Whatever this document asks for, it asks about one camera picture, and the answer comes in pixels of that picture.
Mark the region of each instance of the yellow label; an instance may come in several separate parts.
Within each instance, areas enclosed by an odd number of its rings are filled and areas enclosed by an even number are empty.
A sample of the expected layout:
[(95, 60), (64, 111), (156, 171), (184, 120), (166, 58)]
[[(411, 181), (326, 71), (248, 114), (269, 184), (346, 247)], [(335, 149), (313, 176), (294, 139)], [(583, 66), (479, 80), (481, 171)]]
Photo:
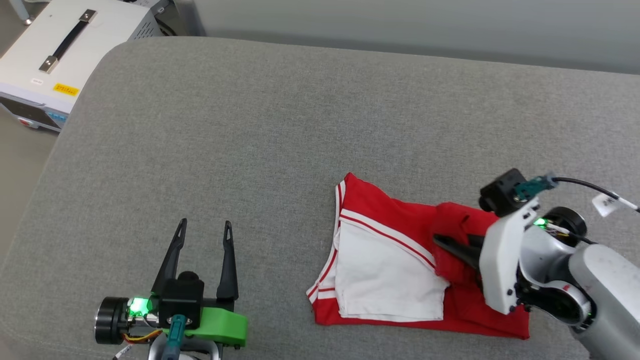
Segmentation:
[(80, 89), (74, 88), (68, 85), (62, 85), (61, 83), (57, 83), (56, 86), (53, 87), (53, 91), (61, 92), (63, 94), (76, 96)]

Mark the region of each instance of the gray floor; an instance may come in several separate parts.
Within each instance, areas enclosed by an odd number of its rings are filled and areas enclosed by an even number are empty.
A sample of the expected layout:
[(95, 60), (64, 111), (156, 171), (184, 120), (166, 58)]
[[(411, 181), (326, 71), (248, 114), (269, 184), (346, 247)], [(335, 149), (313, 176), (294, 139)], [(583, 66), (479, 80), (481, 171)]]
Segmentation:
[[(44, 6), (27, 4), (27, 9), (31, 15), (37, 15)], [(184, 34), (175, 8), (168, 8), (160, 18), (179, 35)], [(0, 54), (9, 49), (25, 28), (8, 0), (0, 0)], [(22, 126), (0, 109), (0, 264), (57, 138), (53, 131)], [(18, 360), (18, 357), (0, 341), (0, 359)]]

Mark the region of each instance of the white box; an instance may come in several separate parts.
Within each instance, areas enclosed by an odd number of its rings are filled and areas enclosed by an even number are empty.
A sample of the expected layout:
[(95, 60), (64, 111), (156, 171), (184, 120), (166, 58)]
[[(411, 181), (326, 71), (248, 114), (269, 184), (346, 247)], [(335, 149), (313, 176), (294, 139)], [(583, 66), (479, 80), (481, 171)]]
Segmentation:
[[(39, 70), (87, 10), (96, 13), (58, 64), (49, 74)], [(162, 33), (149, 8), (118, 0), (54, 0), (0, 59), (0, 106), (24, 125), (61, 131), (109, 50), (128, 40), (158, 36)]]

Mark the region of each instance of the yellow wire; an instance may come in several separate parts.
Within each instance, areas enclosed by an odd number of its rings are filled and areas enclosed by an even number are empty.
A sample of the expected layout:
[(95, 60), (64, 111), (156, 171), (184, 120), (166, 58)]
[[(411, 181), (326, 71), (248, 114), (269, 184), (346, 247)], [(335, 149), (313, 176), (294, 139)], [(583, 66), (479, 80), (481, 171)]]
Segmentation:
[(148, 335), (144, 335), (144, 336), (142, 336), (142, 337), (140, 337), (140, 338), (130, 338), (128, 335), (124, 334), (124, 338), (125, 338), (127, 341), (131, 341), (131, 342), (136, 342), (136, 341), (145, 341), (145, 340), (148, 340), (148, 339), (150, 339), (150, 338), (153, 338), (154, 336), (158, 336), (158, 335), (160, 335), (160, 333), (162, 333), (162, 330), (156, 330), (156, 331), (154, 331), (154, 332), (152, 332), (152, 333), (150, 333), (150, 334), (148, 334)]

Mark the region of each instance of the gray wall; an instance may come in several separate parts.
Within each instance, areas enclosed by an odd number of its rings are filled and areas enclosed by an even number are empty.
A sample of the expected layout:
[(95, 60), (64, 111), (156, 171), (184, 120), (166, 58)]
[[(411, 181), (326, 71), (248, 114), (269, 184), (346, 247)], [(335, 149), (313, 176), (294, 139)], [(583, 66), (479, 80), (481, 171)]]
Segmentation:
[(638, 0), (194, 0), (209, 36), (640, 73)]

